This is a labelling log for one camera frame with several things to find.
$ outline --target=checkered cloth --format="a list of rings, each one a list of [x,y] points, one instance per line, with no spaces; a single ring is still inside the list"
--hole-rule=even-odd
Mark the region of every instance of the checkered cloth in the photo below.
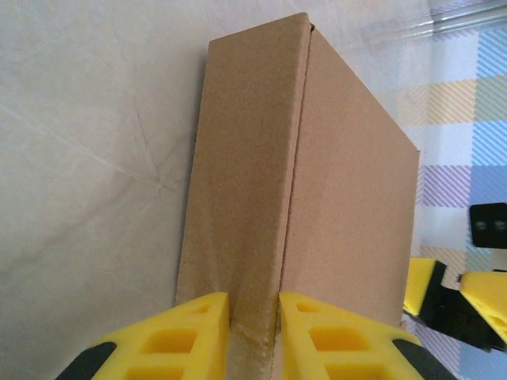
[[[507,201],[507,25],[434,36],[431,44],[432,82],[402,91],[398,122],[421,148],[419,254],[446,263],[444,285],[457,288],[457,274],[491,269],[490,250],[471,244],[468,207]],[[507,378],[505,353],[413,329],[459,378]]]

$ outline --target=striped pattern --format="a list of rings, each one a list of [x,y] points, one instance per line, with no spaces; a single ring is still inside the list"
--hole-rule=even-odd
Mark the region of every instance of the striped pattern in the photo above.
[[[364,72],[358,71],[357,75],[364,75],[370,78],[370,86],[373,94],[387,111],[396,117],[397,94],[393,88],[399,86],[400,74],[402,73],[402,52],[403,45],[384,44],[378,50],[372,51],[372,62],[375,65],[375,75],[371,76],[371,66],[361,67]]]
[[[476,81],[421,85],[400,92],[401,125],[454,124],[475,119]]]
[[[430,89],[429,85],[420,85],[398,92],[397,121],[402,127],[428,123]]]
[[[474,119],[475,81],[445,82],[431,86],[429,124],[465,123]]]
[[[478,41],[477,77],[507,74],[507,28],[482,32]]]
[[[466,207],[470,199],[470,166],[425,166],[425,206]]]
[[[507,165],[507,121],[474,124],[472,165]]]
[[[405,322],[405,330],[408,333],[414,334],[416,333],[417,329],[417,322],[412,320],[410,317],[403,314],[402,320]]]
[[[488,248],[475,247],[472,244],[470,231],[467,234],[467,262],[466,271],[489,271],[491,270],[491,250]]]
[[[507,201],[507,165],[472,166],[470,202],[495,203]]]
[[[456,38],[466,38],[478,33],[478,28],[463,28],[458,30],[449,30],[447,32],[439,32],[437,34],[433,34],[432,38],[435,42],[454,40]]]
[[[507,75],[420,85],[398,101],[402,126],[507,120]]]
[[[415,193],[415,204],[422,204],[425,194],[425,167],[420,166],[417,173],[417,190]]]
[[[436,16],[437,14],[450,12],[451,10],[459,10],[465,6],[474,6],[475,4],[480,4],[481,2],[486,1],[487,0],[459,0],[458,2],[447,4],[446,6],[438,6],[437,8],[432,8],[429,12],[432,16]]]
[[[477,80],[475,121],[489,120],[507,120],[507,74]]]
[[[457,376],[459,373],[459,341],[423,325],[417,325],[415,331],[422,345]]]
[[[447,265],[442,284],[451,289],[459,289],[457,282],[458,275],[466,271],[467,252],[459,249],[449,249],[441,247],[432,247],[423,245],[421,247],[421,256],[438,259]]]

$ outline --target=box side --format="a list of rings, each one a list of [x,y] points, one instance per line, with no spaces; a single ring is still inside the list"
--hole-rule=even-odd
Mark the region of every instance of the box side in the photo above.
[[[228,378],[269,378],[310,29],[298,14],[209,46],[176,300],[229,294]]]
[[[311,34],[282,289],[399,326],[418,152]]]

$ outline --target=brown cardboard box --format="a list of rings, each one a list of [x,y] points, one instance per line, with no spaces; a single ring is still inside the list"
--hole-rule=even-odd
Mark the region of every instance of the brown cardboard box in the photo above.
[[[417,163],[306,14],[210,43],[177,303],[229,293],[228,378],[270,378],[280,289],[399,325]]]

